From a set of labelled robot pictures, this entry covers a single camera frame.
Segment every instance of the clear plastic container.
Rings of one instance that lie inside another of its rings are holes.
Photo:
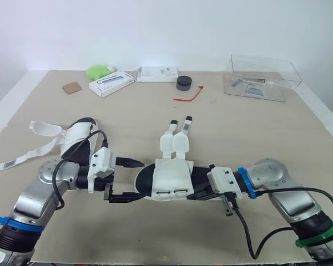
[[[225,93],[273,101],[285,101],[285,90],[301,82],[289,61],[243,55],[232,55],[224,74]]]

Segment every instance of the beige table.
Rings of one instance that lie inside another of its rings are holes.
[[[161,157],[159,138],[172,119],[193,117],[186,158],[196,166],[213,163],[236,170],[257,160],[281,160],[304,186],[333,195],[333,138],[321,122],[292,93],[285,103],[225,95],[222,73],[182,73],[193,78],[183,93],[172,83],[134,83],[104,99],[88,89],[83,71],[50,71],[0,134],[0,162],[8,161],[50,139],[34,135],[28,125],[42,120],[68,126],[90,116],[108,134],[119,156],[146,164]],[[77,81],[82,91],[66,95],[62,85]],[[191,103],[197,85],[204,90]],[[0,216],[6,216],[37,168],[56,150],[0,172]],[[115,191],[131,191],[139,169],[118,168]],[[333,207],[314,195],[333,219]],[[103,201],[101,192],[67,192],[66,206],[57,211],[36,245],[32,261],[105,264],[246,264],[244,231],[237,216],[226,217],[219,201],[127,204]],[[239,201],[254,248],[271,230],[286,226],[266,196]],[[265,245],[257,263],[310,261],[296,248],[296,235],[282,232]]]

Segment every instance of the white wall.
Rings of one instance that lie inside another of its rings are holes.
[[[230,54],[293,62],[333,111],[333,0],[0,1],[3,91],[25,69],[224,70]]]

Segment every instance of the silver robotic arm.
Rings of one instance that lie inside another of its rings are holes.
[[[22,192],[8,217],[1,218],[0,265],[25,265],[30,261],[41,232],[58,205],[52,186],[52,171],[60,160],[43,164],[35,180]],[[80,165],[63,164],[57,174],[61,194],[77,190]]]
[[[247,169],[239,168],[234,173],[223,167],[211,167],[208,178],[213,192],[223,200],[228,216],[233,213],[234,207],[238,208],[235,197],[239,198],[240,192],[248,193],[250,198],[268,193],[271,203],[298,235],[296,246],[304,247],[315,260],[333,259],[333,221],[305,191],[306,188],[290,177],[286,166],[280,161],[267,158]],[[253,251],[251,254],[253,258],[257,257]]]
[[[60,159],[43,164],[34,181],[22,192],[8,217],[0,217],[0,265],[25,265],[30,261],[34,246],[59,205],[52,186],[53,171]],[[144,166],[130,158],[117,157],[106,147],[96,152],[89,166],[67,161],[56,176],[60,195],[65,191],[91,189],[105,191],[104,200],[109,202],[131,202],[144,196],[134,192],[114,195],[112,184],[116,165],[123,167]]]

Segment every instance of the white box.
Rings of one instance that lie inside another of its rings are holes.
[[[175,66],[143,66],[134,74],[140,82],[176,82],[178,69]]]
[[[133,82],[134,79],[130,74],[124,71],[116,71],[98,80],[90,82],[89,88],[101,98],[104,98]]]

